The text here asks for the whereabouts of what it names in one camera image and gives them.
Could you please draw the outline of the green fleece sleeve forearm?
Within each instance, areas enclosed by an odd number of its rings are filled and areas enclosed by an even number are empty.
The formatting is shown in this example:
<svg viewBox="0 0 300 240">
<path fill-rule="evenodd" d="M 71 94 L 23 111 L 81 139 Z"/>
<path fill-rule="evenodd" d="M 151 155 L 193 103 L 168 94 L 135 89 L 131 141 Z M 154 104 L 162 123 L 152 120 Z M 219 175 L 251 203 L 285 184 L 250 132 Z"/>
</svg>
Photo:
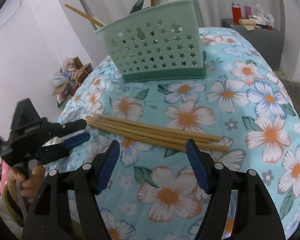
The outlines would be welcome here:
<svg viewBox="0 0 300 240">
<path fill-rule="evenodd" d="M 12 219 L 21 227 L 24 226 L 24 217 L 21 211 L 21 208 L 18 204 L 13 200 L 7 185 L 4 188 L 2 193 L 2 200 L 4 202 L 4 206 L 8 212 L 8 214 L 12 217 Z"/>
</svg>

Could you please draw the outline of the person's left hand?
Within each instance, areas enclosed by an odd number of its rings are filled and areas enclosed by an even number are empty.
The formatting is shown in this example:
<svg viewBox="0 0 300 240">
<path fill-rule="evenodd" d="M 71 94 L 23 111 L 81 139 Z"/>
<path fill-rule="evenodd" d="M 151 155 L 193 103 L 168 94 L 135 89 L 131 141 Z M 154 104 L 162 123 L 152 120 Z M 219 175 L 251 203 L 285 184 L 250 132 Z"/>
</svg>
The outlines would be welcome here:
<svg viewBox="0 0 300 240">
<path fill-rule="evenodd" d="M 25 197 L 29 202 L 33 202 L 44 179 L 45 167 L 42 165 L 38 165 L 32 170 L 32 176 L 29 179 L 25 179 L 25 176 L 15 167 L 10 168 L 6 174 L 8 191 L 18 205 L 20 205 L 20 200 L 17 193 L 17 182 L 21 184 L 21 199 Z"/>
</svg>

